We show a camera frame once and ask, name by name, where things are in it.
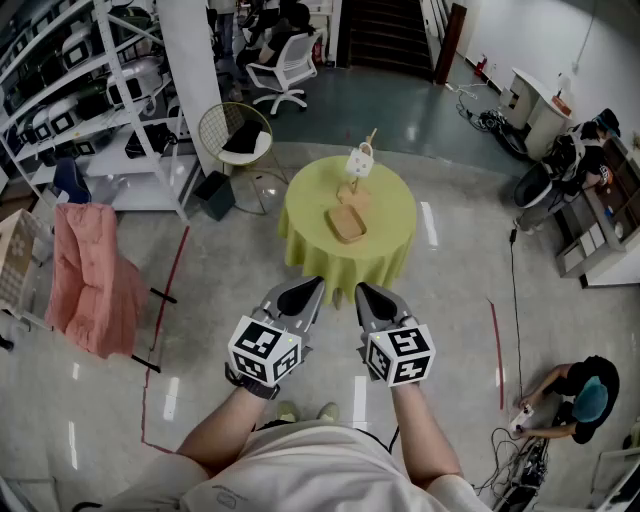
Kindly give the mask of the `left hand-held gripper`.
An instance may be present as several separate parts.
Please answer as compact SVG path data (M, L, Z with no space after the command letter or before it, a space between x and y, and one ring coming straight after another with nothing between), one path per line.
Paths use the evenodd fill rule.
M231 335L233 372L276 387L311 351L308 331L324 294L325 282L319 276L297 277L273 287L249 316L241 317Z

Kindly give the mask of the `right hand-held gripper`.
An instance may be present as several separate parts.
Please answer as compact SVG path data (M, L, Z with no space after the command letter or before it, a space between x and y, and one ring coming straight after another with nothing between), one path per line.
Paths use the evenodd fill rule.
M392 291L368 283L356 286L355 304L363 330L358 353L371 379L388 387L426 379L436 349L428 326L418 322L408 304Z

